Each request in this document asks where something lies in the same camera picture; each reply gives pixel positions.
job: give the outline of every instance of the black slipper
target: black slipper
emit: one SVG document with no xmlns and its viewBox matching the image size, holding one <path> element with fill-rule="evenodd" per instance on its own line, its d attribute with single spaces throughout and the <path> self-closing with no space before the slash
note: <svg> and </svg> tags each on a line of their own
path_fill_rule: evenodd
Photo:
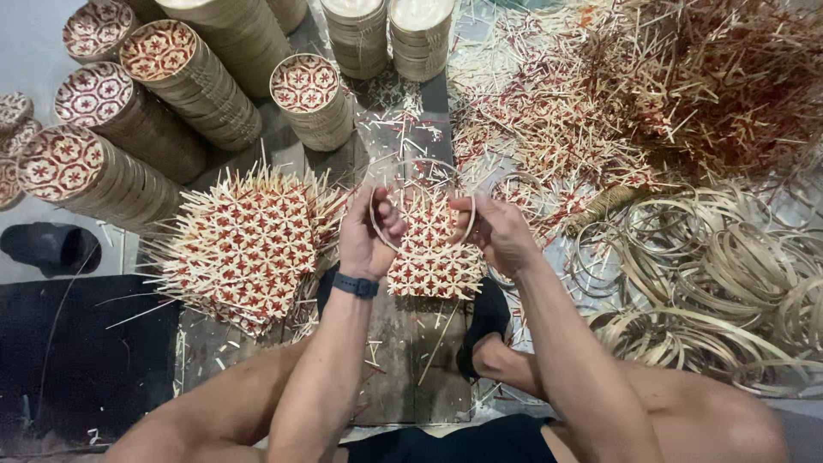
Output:
<svg viewBox="0 0 823 463">
<path fill-rule="evenodd" d="M 500 337 L 504 338 L 509 327 L 509 303 L 503 290 L 489 277 L 483 278 L 480 283 L 482 292 L 474 299 L 472 324 L 463 336 L 463 344 L 456 357 L 458 370 L 466 381 L 480 377 L 472 364 L 474 344 L 489 333 L 500 333 Z"/>
<path fill-rule="evenodd" d="M 334 267 L 326 270 L 326 273 L 320 277 L 320 284 L 317 286 L 317 313 L 318 320 L 323 318 L 323 309 L 326 308 L 326 302 L 332 295 L 332 285 L 334 284 L 334 276 L 340 271 L 340 263 L 337 262 Z"/>
</svg>

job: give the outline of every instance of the left hand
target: left hand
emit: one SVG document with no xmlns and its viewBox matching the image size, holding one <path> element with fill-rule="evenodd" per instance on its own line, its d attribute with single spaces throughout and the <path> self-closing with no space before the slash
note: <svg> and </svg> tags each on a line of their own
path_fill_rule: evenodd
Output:
<svg viewBox="0 0 823 463">
<path fill-rule="evenodd" d="M 397 208 L 388 201 L 385 187 L 377 187 L 374 203 L 372 189 L 371 186 L 360 189 L 340 226 L 340 273 L 377 282 L 388 273 L 397 252 L 380 240 L 372 227 L 369 208 L 374 208 L 380 231 L 398 248 L 408 226 L 400 218 Z"/>
</svg>

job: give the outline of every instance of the woven bamboo basket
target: woven bamboo basket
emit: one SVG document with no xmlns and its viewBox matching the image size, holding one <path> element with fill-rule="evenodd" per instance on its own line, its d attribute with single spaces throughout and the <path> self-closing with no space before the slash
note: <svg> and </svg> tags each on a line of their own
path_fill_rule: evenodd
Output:
<svg viewBox="0 0 823 463">
<path fill-rule="evenodd" d="M 34 102 L 19 91 L 0 96 L 0 138 L 12 133 L 34 113 Z"/>
<path fill-rule="evenodd" d="M 257 141 L 260 113 L 194 30 L 155 21 L 120 50 L 123 68 L 168 103 L 216 147 L 239 151 Z"/>
<path fill-rule="evenodd" d="M 0 211 L 17 206 L 25 196 L 17 183 L 17 158 L 42 128 L 36 120 L 25 118 L 0 142 Z"/>
<path fill-rule="evenodd" d="M 382 0 L 322 0 L 328 38 L 340 72 L 370 79 L 388 64 L 386 6 Z"/>
<path fill-rule="evenodd" d="M 322 56 L 284 59 L 272 73 L 271 93 L 297 138 L 315 151 L 339 148 L 354 130 L 353 106 L 337 71 Z"/>
<path fill-rule="evenodd" d="M 117 147 L 185 184 L 206 167 L 206 148 L 189 126 L 114 63 L 72 72 L 54 98 L 66 123 L 106 137 Z"/>
<path fill-rule="evenodd" d="M 453 9 L 454 0 L 392 0 L 389 31 L 400 75 L 425 82 L 445 69 Z"/>
<path fill-rule="evenodd" d="M 108 140 L 70 124 L 39 132 L 20 153 L 17 177 L 28 194 L 135 233 L 172 218 L 180 187 Z"/>
<path fill-rule="evenodd" d="M 291 54 L 291 47 L 264 0 L 158 3 L 169 17 L 186 21 L 208 43 L 247 95 L 268 95 L 268 78 Z"/>
<path fill-rule="evenodd" d="M 134 14 L 137 15 L 137 19 L 139 19 L 143 24 L 168 18 L 163 9 L 160 8 L 160 5 L 158 5 L 154 0 L 121 1 L 126 2 L 126 4 L 132 8 Z"/>
<path fill-rule="evenodd" d="M 80 64 L 118 60 L 123 42 L 142 23 L 128 5 L 114 0 L 90 0 L 68 18 L 63 45 Z"/>
<path fill-rule="evenodd" d="M 268 0 L 268 6 L 284 34 L 294 32 L 309 10 L 309 2 L 306 0 Z"/>
</svg>

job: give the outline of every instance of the knee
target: knee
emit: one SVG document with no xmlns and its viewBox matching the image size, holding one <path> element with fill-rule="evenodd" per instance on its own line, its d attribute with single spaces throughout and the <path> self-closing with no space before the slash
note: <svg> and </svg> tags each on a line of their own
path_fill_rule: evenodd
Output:
<svg viewBox="0 0 823 463">
<path fill-rule="evenodd" d="M 105 463 L 145 463 L 188 460 L 186 439 L 173 423 L 149 418 L 120 438 L 105 454 Z"/>
<path fill-rule="evenodd" d="M 788 460 L 783 426 L 768 405 L 744 391 L 727 386 L 705 398 L 715 429 L 731 444 L 737 461 L 776 462 Z"/>
</svg>

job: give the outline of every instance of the right hand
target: right hand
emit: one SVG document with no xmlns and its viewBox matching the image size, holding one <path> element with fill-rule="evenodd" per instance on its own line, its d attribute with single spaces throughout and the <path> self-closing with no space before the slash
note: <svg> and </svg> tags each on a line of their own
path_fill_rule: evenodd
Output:
<svg viewBox="0 0 823 463">
<path fill-rule="evenodd" d="M 467 242 L 477 245 L 495 269 L 516 279 L 524 269 L 545 262 L 517 206 L 490 199 L 482 191 L 475 194 L 475 201 L 477 215 Z M 449 238 L 449 242 L 456 243 L 465 235 L 471 220 L 472 199 L 453 199 L 449 207 L 460 211 L 457 231 Z"/>
</svg>

